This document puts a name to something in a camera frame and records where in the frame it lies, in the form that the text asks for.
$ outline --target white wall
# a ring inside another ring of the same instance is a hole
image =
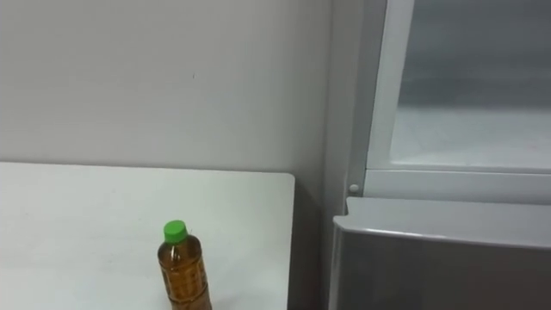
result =
[[[2,0],[0,159],[291,171],[319,194],[329,0]]]

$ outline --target white table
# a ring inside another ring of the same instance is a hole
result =
[[[0,163],[0,309],[170,309],[163,225],[202,242],[214,310],[287,307],[294,179]]]

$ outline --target freezer drawer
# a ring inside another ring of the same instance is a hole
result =
[[[331,310],[551,308],[548,206],[347,202],[335,219]]]

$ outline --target bottle label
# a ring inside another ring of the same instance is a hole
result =
[[[207,290],[207,273],[202,257],[182,267],[165,268],[161,265],[161,271],[166,293],[172,301],[193,301]]]

